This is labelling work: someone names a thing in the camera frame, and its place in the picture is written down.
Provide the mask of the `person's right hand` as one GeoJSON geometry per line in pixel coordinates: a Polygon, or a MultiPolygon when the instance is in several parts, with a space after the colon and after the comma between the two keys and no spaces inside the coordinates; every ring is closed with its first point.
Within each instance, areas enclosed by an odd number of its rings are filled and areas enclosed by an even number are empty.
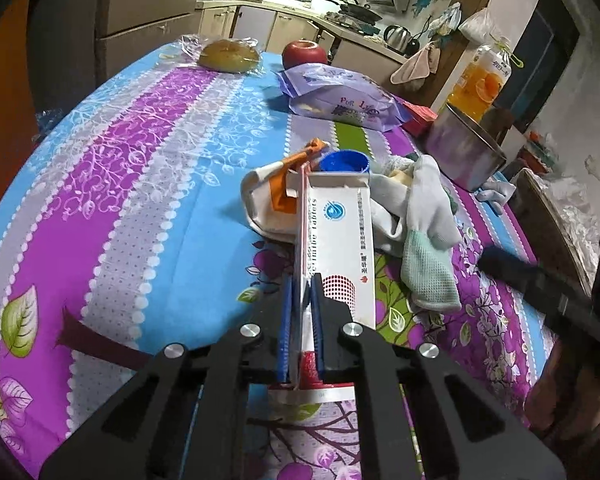
{"type": "Polygon", "coordinates": [[[524,401],[529,427],[558,440],[584,436],[600,426],[600,374],[556,339],[542,374],[524,401]]]}

